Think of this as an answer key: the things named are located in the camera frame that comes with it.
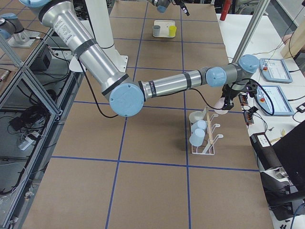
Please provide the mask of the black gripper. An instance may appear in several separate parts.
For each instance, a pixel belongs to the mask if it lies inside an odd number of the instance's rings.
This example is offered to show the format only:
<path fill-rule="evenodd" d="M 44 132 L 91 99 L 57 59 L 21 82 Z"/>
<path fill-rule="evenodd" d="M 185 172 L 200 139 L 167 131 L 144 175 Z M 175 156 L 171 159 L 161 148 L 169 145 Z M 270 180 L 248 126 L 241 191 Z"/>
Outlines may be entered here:
<path fill-rule="evenodd" d="M 190 15 L 187 7 L 185 5 L 183 5 L 182 0 L 171 0 L 171 2 L 172 2 L 173 5 L 179 5 L 181 7 L 181 10 L 183 11 L 183 13 L 186 14 L 186 16 Z"/>
<path fill-rule="evenodd" d="M 240 90 L 231 88 L 225 84 L 222 88 L 221 99 L 224 100 L 223 110 L 231 110 L 234 107 L 233 99 L 240 93 Z"/>

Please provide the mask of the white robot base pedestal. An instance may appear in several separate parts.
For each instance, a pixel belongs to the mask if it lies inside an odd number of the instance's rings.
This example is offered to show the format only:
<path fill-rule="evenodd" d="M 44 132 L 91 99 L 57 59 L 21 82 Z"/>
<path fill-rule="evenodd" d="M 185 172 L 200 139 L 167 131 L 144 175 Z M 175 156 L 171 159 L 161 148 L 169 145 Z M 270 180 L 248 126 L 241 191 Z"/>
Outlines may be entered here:
<path fill-rule="evenodd" d="M 128 56 L 120 55 L 114 46 L 106 1 L 87 0 L 85 3 L 91 22 L 82 22 L 82 25 L 96 39 L 118 70 L 125 72 Z"/>

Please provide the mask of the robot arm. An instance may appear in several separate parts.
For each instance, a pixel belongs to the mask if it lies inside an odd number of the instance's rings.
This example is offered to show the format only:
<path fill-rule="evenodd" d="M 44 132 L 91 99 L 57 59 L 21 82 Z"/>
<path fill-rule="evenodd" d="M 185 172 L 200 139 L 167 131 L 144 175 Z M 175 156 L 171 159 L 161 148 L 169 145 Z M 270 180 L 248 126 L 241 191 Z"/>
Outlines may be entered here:
<path fill-rule="evenodd" d="M 190 13 L 182 0 L 147 0 L 147 2 L 155 6 L 159 13 L 165 13 L 169 5 L 173 4 L 179 6 L 186 16 L 190 16 Z"/>
<path fill-rule="evenodd" d="M 100 85 L 113 116 L 138 117 L 149 107 L 239 112 L 239 93 L 257 73 L 251 54 L 230 63 L 209 5 L 188 4 L 191 16 L 152 1 L 85 2 L 81 21 L 72 0 L 25 0 L 38 21 L 72 52 L 82 73 Z"/>

